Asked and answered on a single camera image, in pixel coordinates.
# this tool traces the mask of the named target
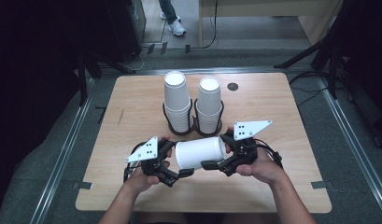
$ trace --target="tripod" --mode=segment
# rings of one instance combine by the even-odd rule
[[[328,60],[330,60],[329,77],[328,77],[328,91],[331,96],[336,99],[335,93],[335,79],[336,79],[336,67],[340,57],[340,46],[345,36],[345,26],[347,16],[352,9],[354,0],[344,0],[342,9],[340,10],[335,22],[333,23],[329,32],[315,45],[302,51],[295,57],[288,61],[274,65],[274,68],[288,68],[291,65],[299,62],[301,59],[310,55],[318,50],[315,58],[313,59],[311,66],[314,70],[321,70]]]

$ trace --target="tabletop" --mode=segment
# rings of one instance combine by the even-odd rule
[[[200,80],[206,76],[220,82],[225,105],[221,133],[237,121],[271,120],[273,124],[255,137],[280,153],[284,169],[309,212],[330,212],[327,190],[313,189],[311,185],[322,178],[287,77],[282,73],[186,75],[193,101]],[[237,84],[238,90],[230,91],[230,83]],[[122,185],[125,159],[138,143],[164,134],[170,134],[173,141],[203,138],[197,132],[185,136],[170,132],[162,108],[163,86],[164,74],[118,78],[83,179],[92,183],[92,188],[79,190],[77,209],[107,210]],[[175,151],[168,160],[169,169],[177,172]],[[179,179],[172,188],[164,184],[152,186],[139,195],[134,210],[269,213],[276,212],[276,206],[269,187],[252,176],[228,177],[220,171],[199,169]]]

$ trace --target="person's left hand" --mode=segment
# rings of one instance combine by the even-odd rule
[[[169,135],[165,135],[159,138],[161,140],[162,138],[166,138],[167,140],[170,139]],[[170,158],[172,154],[172,149],[170,149],[167,152],[167,157]],[[164,161],[164,166],[168,167],[170,165],[169,161]],[[123,186],[127,187],[131,192],[135,194],[139,194],[147,189],[149,189],[152,185],[157,185],[160,183],[160,180],[155,175],[144,175],[142,172],[141,167],[135,168],[132,175],[124,182]]]

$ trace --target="pants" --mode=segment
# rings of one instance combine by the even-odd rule
[[[171,0],[159,0],[162,12],[167,18],[167,23],[172,24],[177,19],[176,10],[171,5]]]

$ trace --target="table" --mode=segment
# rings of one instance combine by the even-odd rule
[[[205,76],[186,75],[193,101],[199,81]],[[286,76],[282,73],[212,76],[220,81],[225,104],[223,127],[235,121],[272,120],[273,124],[256,137],[279,151],[284,168],[309,211],[330,212],[327,190],[313,189],[311,185],[322,179]],[[233,82],[239,86],[237,91],[227,88]],[[79,191],[77,209],[107,210],[122,184],[125,159],[135,145],[154,135],[170,133],[162,111],[163,83],[163,75],[118,78],[83,179],[91,182],[92,188]],[[171,135],[174,141],[202,138],[197,132]],[[177,172],[175,153],[169,161],[170,169]],[[172,188],[160,184],[141,193],[134,210],[269,213],[275,212],[276,206],[269,187],[253,177],[238,174],[227,177],[219,171],[200,169],[193,176],[179,179]]]
[[[217,0],[199,0],[199,45],[203,46],[203,17],[214,17]],[[298,16],[311,45],[327,31],[342,0],[219,0],[217,17]]]

